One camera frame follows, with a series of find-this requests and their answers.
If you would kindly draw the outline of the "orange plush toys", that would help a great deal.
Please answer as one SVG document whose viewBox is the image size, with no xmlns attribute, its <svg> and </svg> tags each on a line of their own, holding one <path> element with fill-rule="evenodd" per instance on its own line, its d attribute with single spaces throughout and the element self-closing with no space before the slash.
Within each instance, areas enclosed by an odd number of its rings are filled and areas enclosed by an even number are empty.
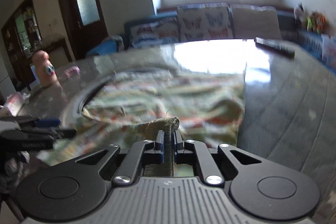
<svg viewBox="0 0 336 224">
<path fill-rule="evenodd" d="M 306 19 L 306 30 L 315 34 L 324 34 L 327 28 L 327 18 L 323 13 L 313 11 Z"/>
</svg>

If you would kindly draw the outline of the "butterfly pillow lying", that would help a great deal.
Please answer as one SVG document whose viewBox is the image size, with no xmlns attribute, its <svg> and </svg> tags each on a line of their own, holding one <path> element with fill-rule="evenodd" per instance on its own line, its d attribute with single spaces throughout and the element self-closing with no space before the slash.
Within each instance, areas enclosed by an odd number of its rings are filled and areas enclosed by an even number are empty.
<svg viewBox="0 0 336 224">
<path fill-rule="evenodd" d="M 129 42 L 133 48 L 179 43 L 177 18 L 168 17 L 156 22 L 132 26 L 130 28 Z"/>
</svg>

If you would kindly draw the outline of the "pink packet on table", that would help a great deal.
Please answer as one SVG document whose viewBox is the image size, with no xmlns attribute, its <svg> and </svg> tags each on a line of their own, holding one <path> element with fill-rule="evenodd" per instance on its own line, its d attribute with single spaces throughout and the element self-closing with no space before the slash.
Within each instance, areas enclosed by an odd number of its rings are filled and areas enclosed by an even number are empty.
<svg viewBox="0 0 336 224">
<path fill-rule="evenodd" d="M 20 92 L 11 94 L 3 105 L 3 110 L 5 110 L 7 115 L 17 116 L 23 105 L 29 101 L 30 95 L 26 93 L 21 94 Z"/>
</svg>

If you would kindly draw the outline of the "clear plastic storage box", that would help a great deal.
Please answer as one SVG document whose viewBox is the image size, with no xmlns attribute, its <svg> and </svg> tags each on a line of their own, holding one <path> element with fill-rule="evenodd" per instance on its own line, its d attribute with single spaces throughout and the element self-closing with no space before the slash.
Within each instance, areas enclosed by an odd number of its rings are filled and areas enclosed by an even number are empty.
<svg viewBox="0 0 336 224">
<path fill-rule="evenodd" d="M 335 71 L 336 69 L 336 40 L 335 36 L 322 35 L 322 60 Z"/>
</svg>

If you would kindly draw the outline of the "blue cloth on sofa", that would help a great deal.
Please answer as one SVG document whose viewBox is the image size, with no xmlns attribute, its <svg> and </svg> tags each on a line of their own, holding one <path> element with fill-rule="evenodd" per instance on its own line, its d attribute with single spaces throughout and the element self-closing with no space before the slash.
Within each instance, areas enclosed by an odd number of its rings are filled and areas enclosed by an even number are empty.
<svg viewBox="0 0 336 224">
<path fill-rule="evenodd" d="M 108 36 L 98 46 L 87 52 L 86 57 L 109 55 L 118 53 L 125 48 L 123 38 L 120 35 Z"/>
</svg>

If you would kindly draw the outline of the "black remote control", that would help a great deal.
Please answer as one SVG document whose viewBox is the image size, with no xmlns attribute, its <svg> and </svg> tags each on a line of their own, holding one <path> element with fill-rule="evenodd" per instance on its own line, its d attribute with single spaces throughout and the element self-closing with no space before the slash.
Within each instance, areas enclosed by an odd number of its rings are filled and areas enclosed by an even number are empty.
<svg viewBox="0 0 336 224">
<path fill-rule="evenodd" d="M 257 48 L 261 48 L 266 51 L 270 51 L 276 53 L 278 55 L 284 56 L 288 59 L 294 59 L 295 51 L 290 50 L 286 46 L 276 43 L 271 40 L 262 39 L 262 38 L 254 38 L 255 46 Z"/>
</svg>

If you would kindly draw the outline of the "plain cream pillow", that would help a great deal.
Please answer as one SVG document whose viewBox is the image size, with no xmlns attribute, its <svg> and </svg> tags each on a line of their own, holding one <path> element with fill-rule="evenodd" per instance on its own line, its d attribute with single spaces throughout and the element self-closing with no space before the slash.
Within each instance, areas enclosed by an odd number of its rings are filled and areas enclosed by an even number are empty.
<svg viewBox="0 0 336 224">
<path fill-rule="evenodd" d="M 231 14 L 236 39 L 282 40 L 275 7 L 231 5 Z"/>
</svg>

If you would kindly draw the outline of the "butterfly pillow upright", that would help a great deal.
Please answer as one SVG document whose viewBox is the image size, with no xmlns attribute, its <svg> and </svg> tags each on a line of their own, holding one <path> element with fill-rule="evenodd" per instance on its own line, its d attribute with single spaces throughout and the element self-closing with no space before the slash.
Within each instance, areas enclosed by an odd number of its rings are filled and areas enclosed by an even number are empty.
<svg viewBox="0 0 336 224">
<path fill-rule="evenodd" d="M 234 38 L 230 9 L 225 3 L 179 6 L 177 19 L 181 42 Z"/>
</svg>

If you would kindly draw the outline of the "floral children's shirt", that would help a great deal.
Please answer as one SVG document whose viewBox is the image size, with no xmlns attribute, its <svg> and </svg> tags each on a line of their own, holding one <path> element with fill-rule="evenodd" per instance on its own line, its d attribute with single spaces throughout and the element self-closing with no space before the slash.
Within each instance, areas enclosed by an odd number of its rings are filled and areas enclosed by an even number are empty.
<svg viewBox="0 0 336 224">
<path fill-rule="evenodd" d="M 57 141 L 38 158 L 53 166 L 109 144 L 129 148 L 155 139 L 159 130 L 179 130 L 183 139 L 210 148 L 236 145 L 244 92 L 244 73 L 121 72 L 84 106 L 83 116 L 73 124 L 76 137 Z"/>
</svg>

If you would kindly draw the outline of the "dark wooden door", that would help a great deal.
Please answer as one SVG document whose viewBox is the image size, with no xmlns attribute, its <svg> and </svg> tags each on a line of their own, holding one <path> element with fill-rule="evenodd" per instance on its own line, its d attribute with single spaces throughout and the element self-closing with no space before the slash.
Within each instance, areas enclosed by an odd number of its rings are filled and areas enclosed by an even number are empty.
<svg viewBox="0 0 336 224">
<path fill-rule="evenodd" d="M 71 50 L 76 60 L 108 36 L 99 0 L 58 0 Z"/>
</svg>

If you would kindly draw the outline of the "blue sofa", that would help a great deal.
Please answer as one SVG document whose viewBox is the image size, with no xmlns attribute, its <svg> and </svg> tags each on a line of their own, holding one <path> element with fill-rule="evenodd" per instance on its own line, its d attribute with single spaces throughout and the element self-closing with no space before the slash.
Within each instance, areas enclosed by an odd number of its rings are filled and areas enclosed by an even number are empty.
<svg viewBox="0 0 336 224">
<path fill-rule="evenodd" d="M 182 6 L 176 12 L 154 15 L 124 24 L 123 36 L 105 38 L 87 55 L 103 55 L 127 48 L 223 39 L 290 40 L 315 57 L 335 53 L 335 39 L 319 34 L 324 17 L 313 13 L 307 31 L 297 29 L 292 14 L 273 7 L 238 6 L 224 3 Z"/>
</svg>

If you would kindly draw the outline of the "black white plush toy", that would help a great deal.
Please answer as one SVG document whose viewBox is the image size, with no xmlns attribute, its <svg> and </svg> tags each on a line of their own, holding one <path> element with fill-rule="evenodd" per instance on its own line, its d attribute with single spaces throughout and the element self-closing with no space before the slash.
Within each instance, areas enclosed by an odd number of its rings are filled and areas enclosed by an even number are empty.
<svg viewBox="0 0 336 224">
<path fill-rule="evenodd" d="M 294 20 L 297 28 L 302 28 L 302 24 L 306 20 L 306 13 L 303 8 L 302 3 L 299 3 L 295 8 L 294 8 Z"/>
</svg>

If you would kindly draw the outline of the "small pink toy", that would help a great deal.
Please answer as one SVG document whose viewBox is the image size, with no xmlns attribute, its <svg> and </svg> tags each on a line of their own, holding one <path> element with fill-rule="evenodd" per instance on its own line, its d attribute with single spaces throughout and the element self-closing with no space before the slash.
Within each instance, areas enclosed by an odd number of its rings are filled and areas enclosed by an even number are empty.
<svg viewBox="0 0 336 224">
<path fill-rule="evenodd" d="M 74 75 L 80 74 L 80 69 L 78 66 L 72 66 L 64 71 L 65 76 L 70 79 Z"/>
</svg>

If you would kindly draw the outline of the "wooden display cabinet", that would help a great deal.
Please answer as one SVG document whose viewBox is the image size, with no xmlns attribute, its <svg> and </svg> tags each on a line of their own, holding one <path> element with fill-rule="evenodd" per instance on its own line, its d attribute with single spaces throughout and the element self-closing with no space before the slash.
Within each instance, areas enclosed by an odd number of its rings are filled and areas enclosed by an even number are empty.
<svg viewBox="0 0 336 224">
<path fill-rule="evenodd" d="M 33 0 L 24 0 L 1 29 L 5 49 L 14 76 L 12 83 L 17 91 L 30 90 L 36 78 L 31 61 L 33 54 L 41 47 L 41 33 L 35 16 Z"/>
</svg>

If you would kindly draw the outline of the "pink cartoon bottle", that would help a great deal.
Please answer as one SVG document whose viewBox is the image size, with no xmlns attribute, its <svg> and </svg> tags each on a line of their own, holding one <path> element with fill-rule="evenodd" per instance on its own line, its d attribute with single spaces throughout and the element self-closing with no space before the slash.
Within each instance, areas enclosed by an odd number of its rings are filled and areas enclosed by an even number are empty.
<svg viewBox="0 0 336 224">
<path fill-rule="evenodd" d="M 58 81 L 55 68 L 51 64 L 49 54 L 46 51 L 35 52 L 32 62 L 42 87 L 46 88 Z"/>
</svg>

